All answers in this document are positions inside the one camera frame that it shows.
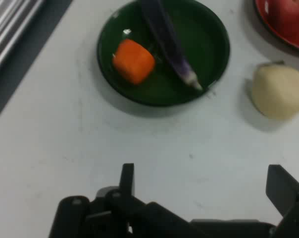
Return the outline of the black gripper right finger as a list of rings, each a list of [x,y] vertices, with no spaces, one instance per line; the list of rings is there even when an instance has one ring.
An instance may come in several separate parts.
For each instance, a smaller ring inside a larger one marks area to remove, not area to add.
[[[282,215],[273,238],[299,238],[299,182],[281,165],[269,165],[266,195]]]

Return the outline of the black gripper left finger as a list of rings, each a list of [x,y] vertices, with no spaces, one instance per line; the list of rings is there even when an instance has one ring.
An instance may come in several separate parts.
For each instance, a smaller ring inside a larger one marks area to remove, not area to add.
[[[124,164],[119,186],[90,201],[70,196],[60,201],[51,238],[188,238],[192,226],[156,203],[133,196],[134,164]]]

